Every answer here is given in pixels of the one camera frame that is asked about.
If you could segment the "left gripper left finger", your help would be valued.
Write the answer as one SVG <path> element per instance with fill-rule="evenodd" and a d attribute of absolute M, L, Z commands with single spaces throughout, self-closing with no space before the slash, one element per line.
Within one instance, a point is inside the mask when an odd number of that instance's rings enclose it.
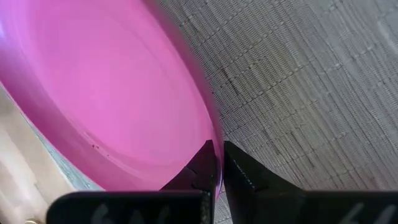
<path fill-rule="evenodd" d="M 158 191 L 75 192 L 54 201 L 46 224 L 211 224 L 217 158 L 207 140 L 191 161 Z"/>

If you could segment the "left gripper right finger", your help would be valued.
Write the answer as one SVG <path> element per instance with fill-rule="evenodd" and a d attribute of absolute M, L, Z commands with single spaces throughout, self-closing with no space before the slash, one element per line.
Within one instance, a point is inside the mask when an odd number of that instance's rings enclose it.
<path fill-rule="evenodd" d="M 304 190 L 229 141 L 224 187 L 234 223 L 397 223 L 396 191 Z"/>

